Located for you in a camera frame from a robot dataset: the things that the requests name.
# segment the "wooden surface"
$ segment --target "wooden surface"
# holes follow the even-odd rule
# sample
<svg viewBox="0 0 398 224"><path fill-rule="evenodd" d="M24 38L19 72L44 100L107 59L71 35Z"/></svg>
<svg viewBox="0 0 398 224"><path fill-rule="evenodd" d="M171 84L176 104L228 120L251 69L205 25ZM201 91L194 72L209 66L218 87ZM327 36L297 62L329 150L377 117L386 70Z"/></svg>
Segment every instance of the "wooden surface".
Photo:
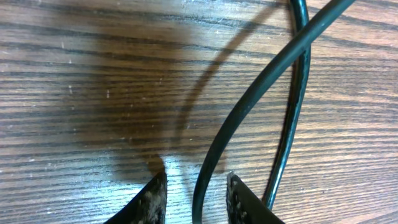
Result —
<svg viewBox="0 0 398 224"><path fill-rule="evenodd" d="M283 0L0 1L0 223L104 222L163 164L167 223L190 223L205 154L290 19ZM312 52L275 214L398 223L398 1L356 1ZM227 223L231 170L262 195L291 75L228 144L205 223Z"/></svg>

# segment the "power cord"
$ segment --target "power cord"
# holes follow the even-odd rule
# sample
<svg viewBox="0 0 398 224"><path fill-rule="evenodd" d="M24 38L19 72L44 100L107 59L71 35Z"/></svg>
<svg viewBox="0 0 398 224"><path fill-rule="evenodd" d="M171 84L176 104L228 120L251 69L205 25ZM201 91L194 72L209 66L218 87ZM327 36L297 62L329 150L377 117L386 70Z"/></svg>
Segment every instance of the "power cord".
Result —
<svg viewBox="0 0 398 224"><path fill-rule="evenodd" d="M293 63L310 44L342 14L355 0L331 0L322 8L310 22L272 59L272 61L259 74L242 98L236 103L221 126L213 143L207 152L201 167L198 180L193 193L192 222L201 223L203 201L211 175L221 157L227 143L242 120L250 112L261 96L280 77L286 68Z"/></svg>
<svg viewBox="0 0 398 224"><path fill-rule="evenodd" d="M309 20L307 4L305 0L290 0L290 5L293 9L296 32L298 32L307 25ZM310 73L310 61L311 48L309 47L296 60L282 138L279 143L274 167L268 180L267 189L262 198L262 201L269 210L272 210L272 206L274 205L278 186L282 180L282 174L289 157L290 149L292 148L294 133L304 99L305 87L307 86L308 74Z"/></svg>

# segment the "black plastic piece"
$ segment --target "black plastic piece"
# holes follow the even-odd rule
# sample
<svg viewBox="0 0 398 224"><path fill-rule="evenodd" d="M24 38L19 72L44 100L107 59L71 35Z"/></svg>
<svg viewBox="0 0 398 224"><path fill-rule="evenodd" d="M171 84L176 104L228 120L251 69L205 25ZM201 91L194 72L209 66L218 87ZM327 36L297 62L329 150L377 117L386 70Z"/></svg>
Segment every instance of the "black plastic piece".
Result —
<svg viewBox="0 0 398 224"><path fill-rule="evenodd" d="M228 174L226 204L230 224L283 224L233 172Z"/></svg>
<svg viewBox="0 0 398 224"><path fill-rule="evenodd" d="M160 172L105 224L164 224L166 201L167 176Z"/></svg>

